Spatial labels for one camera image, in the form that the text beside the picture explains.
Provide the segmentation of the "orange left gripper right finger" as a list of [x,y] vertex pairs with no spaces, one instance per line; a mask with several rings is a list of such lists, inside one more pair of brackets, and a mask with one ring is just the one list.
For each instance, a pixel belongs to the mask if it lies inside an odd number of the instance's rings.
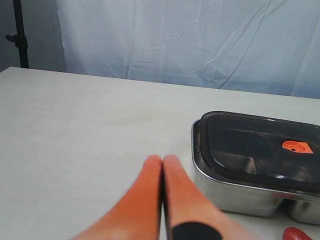
[[220,211],[185,172],[175,155],[163,159],[168,240],[251,240],[253,234]]

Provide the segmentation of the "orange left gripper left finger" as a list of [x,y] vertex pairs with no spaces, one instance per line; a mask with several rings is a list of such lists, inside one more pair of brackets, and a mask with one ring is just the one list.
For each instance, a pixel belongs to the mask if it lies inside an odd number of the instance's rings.
[[157,240],[161,225],[162,159],[150,155],[132,186],[75,240]]

